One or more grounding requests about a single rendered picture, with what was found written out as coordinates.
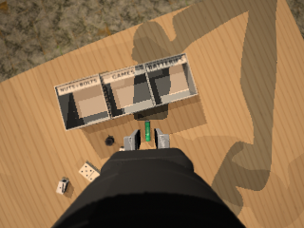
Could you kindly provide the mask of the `grey three-compartment bin rack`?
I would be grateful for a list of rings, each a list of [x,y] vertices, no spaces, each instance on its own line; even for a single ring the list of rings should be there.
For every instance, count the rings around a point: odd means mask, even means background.
[[[198,95],[186,52],[54,89],[66,131]]]

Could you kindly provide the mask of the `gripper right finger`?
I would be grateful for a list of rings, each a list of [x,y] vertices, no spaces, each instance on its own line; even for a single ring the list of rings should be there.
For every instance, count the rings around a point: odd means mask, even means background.
[[[156,131],[156,132],[155,132]],[[170,148],[169,135],[163,134],[159,128],[154,128],[156,148]]]

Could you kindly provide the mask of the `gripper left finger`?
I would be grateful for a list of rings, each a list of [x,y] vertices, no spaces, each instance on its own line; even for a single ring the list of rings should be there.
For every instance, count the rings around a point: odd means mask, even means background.
[[[130,136],[123,138],[124,150],[138,150],[141,145],[141,130],[135,129]]]

